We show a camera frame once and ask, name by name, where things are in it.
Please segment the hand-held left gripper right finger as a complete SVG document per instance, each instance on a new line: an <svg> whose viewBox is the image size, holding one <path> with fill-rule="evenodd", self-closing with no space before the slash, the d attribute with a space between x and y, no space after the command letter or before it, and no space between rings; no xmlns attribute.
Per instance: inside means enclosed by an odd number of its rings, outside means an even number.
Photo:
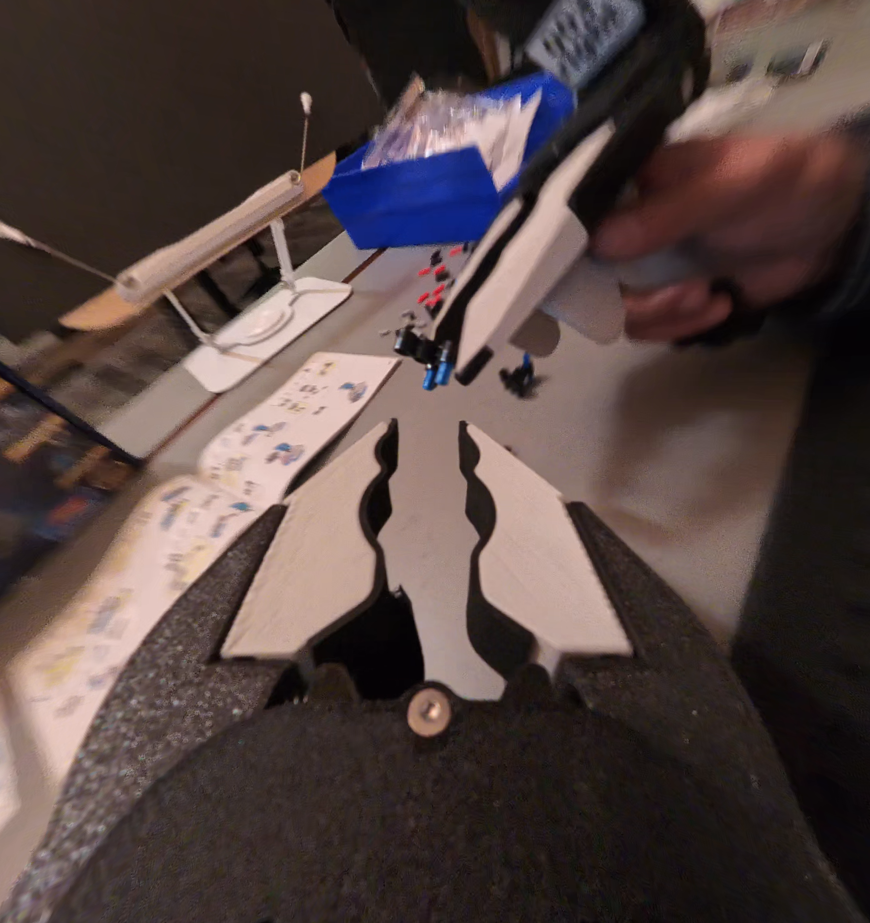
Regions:
<svg viewBox="0 0 870 923"><path fill-rule="evenodd" d="M461 422L464 513L476 534L466 628L483 660L630 658L634 648L560 492Z"/></svg>

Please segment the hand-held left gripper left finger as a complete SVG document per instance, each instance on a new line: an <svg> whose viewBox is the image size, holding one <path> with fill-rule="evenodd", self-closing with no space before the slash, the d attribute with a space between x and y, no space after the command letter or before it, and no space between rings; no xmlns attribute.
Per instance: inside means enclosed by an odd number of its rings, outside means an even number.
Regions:
<svg viewBox="0 0 870 923"><path fill-rule="evenodd" d="M293 491L221 647L224 660L302 660L387 588L378 540L391 518L396 419Z"/></svg>

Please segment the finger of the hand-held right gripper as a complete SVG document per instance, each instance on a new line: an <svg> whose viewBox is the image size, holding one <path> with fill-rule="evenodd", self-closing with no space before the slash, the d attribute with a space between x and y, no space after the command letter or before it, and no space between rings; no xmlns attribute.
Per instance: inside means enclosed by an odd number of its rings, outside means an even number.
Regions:
<svg viewBox="0 0 870 923"><path fill-rule="evenodd" d="M458 346L464 317L473 297L496 268L504 249L521 230L528 215L529 205L522 199L513 199L490 225L446 296L433 329L436 346L441 347L447 342Z"/></svg>
<svg viewBox="0 0 870 923"><path fill-rule="evenodd" d="M589 244L589 233L569 199L614 133L602 123L544 181L523 222L498 250L484 281L466 304L456 347L454 375L471 383L503 342L541 306Z"/></svg>

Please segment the black connector with blue pin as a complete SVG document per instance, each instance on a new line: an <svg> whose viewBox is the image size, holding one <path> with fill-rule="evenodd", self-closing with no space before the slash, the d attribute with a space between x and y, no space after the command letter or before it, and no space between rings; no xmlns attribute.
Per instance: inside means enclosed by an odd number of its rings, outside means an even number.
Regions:
<svg viewBox="0 0 870 923"><path fill-rule="evenodd" d="M521 362L514 367L500 368L498 377L505 390L521 400L536 398L544 382L544 376L535 369L530 352L524 352Z"/></svg>
<svg viewBox="0 0 870 923"><path fill-rule="evenodd" d="M448 386L455 368L457 348L451 340L434 340L417 327L407 324L394 335L393 352L425 368L423 389Z"/></svg>

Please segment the grey desk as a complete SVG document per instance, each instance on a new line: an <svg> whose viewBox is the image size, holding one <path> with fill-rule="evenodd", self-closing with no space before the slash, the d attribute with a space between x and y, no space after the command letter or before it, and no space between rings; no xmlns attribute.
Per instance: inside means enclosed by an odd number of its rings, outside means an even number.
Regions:
<svg viewBox="0 0 870 923"><path fill-rule="evenodd" d="M133 508L165 480L191 472L210 439L280 387L314 352L389 354L401 313L419 294L425 249L356 250L339 235L300 274L350 278L349 301L233 390L212 396L176 364L120 407L96 404L90 421L147 460L141 478L80 537L0 606L0 665L21 807L0 835L0 920L41 921L90 848L151 780L189 749L248 718L278 680L273 668L209 663L233 612L229 596L252 571L270 523L258 525L164 618L139 650L126 706L154 719L145 740L115 728L92 745L79 779L83 794L56 807L61 782L46 773L12 666L31 640L55 627ZM563 330L556 352L537 365L533 399L511 397L499 355L469 387L433 395L404 363L327 456L342 454L375 425L399 426L391 480L393 514L381 533L391 580L408 594L427 678L469 698L493 698L498 675L476 657L465 629L467 568L475 532L464 515L458 422L468 421L516 453L567 499L584 502L690 605L719 640L739 619L745 591L798 420L807 352L773 337L717 352L671 352L621 340L597 346ZM4 913L11 898L11 916Z"/></svg>

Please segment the person's right hand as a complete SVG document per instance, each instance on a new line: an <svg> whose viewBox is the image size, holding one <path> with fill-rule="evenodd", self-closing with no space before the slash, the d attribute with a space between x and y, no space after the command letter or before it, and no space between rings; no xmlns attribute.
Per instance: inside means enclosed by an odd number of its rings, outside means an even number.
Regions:
<svg viewBox="0 0 870 923"><path fill-rule="evenodd" d="M706 268L627 290L627 336L677 342L715 329L732 311L718 280L734 283L753 312L819 283L861 213L869 164L846 133L698 139L657 151L635 198L598 227L594 252L631 261L688 246Z"/></svg>

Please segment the pile of small building parts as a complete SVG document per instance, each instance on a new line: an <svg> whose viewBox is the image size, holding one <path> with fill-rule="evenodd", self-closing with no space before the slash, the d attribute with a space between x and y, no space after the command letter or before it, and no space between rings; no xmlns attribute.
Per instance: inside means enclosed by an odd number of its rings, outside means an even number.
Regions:
<svg viewBox="0 0 870 923"><path fill-rule="evenodd" d="M405 328L427 335L474 248L474 241L463 241L424 249L409 277L408 293L400 295L378 337L394 339Z"/></svg>

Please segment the blue bin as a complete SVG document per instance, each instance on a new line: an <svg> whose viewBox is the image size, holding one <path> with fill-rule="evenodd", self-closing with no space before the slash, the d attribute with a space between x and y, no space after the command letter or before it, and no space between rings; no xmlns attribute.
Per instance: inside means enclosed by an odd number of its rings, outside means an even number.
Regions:
<svg viewBox="0 0 870 923"><path fill-rule="evenodd" d="M479 153L465 149L363 170L369 145L339 163L324 197L358 248L405 248L479 239L519 186L525 167L575 111L574 93L538 72L480 91L488 97L543 99L520 172L498 192Z"/></svg>

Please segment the white paper scraps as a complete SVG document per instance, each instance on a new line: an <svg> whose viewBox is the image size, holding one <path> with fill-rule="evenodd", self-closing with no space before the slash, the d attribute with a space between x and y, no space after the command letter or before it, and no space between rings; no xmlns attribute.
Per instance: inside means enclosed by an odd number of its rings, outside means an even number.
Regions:
<svg viewBox="0 0 870 923"><path fill-rule="evenodd" d="M543 99L543 91L523 98L506 99L479 96L472 140L498 192L504 190L520 172L533 121Z"/></svg>

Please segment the crumpled clear plastic bag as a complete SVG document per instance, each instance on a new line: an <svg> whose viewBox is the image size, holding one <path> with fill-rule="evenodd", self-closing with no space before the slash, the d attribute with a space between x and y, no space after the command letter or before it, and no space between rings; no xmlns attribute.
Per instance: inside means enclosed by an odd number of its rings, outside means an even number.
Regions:
<svg viewBox="0 0 870 923"><path fill-rule="evenodd" d="M499 99L482 93L430 89L415 76L374 133L362 155L361 168L376 169L472 149L494 173L502 164L510 129L521 108L521 94Z"/></svg>

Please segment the instruction booklet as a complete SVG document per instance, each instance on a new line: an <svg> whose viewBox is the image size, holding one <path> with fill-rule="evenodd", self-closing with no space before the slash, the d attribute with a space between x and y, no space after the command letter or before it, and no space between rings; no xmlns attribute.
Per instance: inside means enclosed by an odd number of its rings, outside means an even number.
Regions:
<svg viewBox="0 0 870 923"><path fill-rule="evenodd" d="M66 777L118 675L172 605L344 432L399 360L316 352L133 509L87 582L10 667L44 775Z"/></svg>

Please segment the black dimpled mat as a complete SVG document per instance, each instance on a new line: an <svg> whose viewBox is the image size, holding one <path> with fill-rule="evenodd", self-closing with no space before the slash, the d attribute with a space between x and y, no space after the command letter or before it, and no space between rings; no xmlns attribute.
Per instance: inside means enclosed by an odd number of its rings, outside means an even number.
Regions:
<svg viewBox="0 0 870 923"><path fill-rule="evenodd" d="M870 316L821 344L731 659L870 921Z"/></svg>

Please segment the robot kit box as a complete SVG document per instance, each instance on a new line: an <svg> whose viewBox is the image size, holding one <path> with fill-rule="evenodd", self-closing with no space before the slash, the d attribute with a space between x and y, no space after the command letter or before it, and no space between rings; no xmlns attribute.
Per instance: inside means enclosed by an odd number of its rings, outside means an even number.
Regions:
<svg viewBox="0 0 870 923"><path fill-rule="evenodd" d="M0 362L0 600L105 511L141 468Z"/></svg>

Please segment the black panel board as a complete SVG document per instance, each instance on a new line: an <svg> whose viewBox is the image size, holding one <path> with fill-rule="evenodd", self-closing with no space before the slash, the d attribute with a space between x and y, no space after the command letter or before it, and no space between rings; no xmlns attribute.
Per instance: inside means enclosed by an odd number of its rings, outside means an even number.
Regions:
<svg viewBox="0 0 870 923"><path fill-rule="evenodd" d="M116 276L383 109L326 2L0 1L0 220ZM0 334L108 282L0 239Z"/></svg>

